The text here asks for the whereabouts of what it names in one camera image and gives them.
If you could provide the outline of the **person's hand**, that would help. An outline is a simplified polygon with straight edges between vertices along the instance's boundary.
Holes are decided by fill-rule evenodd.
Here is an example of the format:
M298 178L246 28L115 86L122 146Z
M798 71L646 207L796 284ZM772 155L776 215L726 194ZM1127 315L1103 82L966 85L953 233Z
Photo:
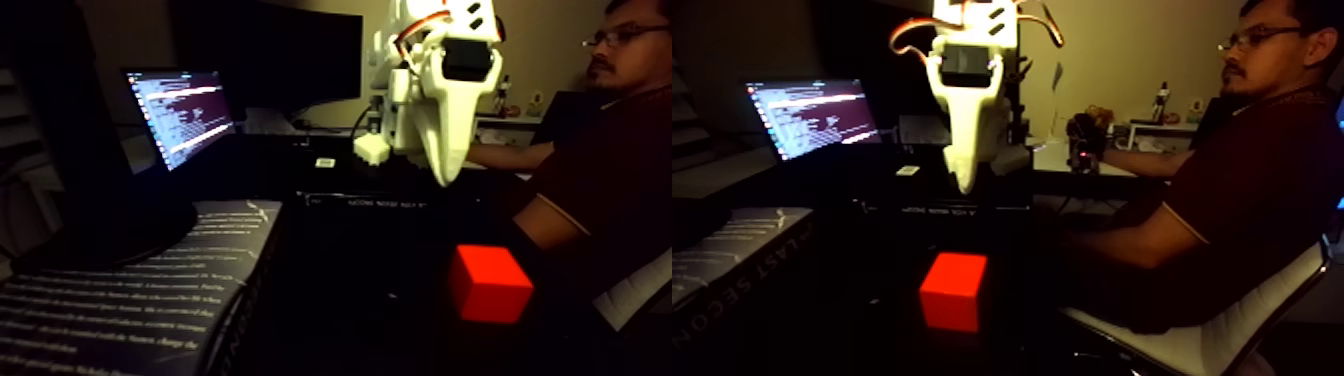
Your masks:
M1106 150L1107 133L1097 118L1087 113L1075 114L1066 126L1073 157L1101 158Z

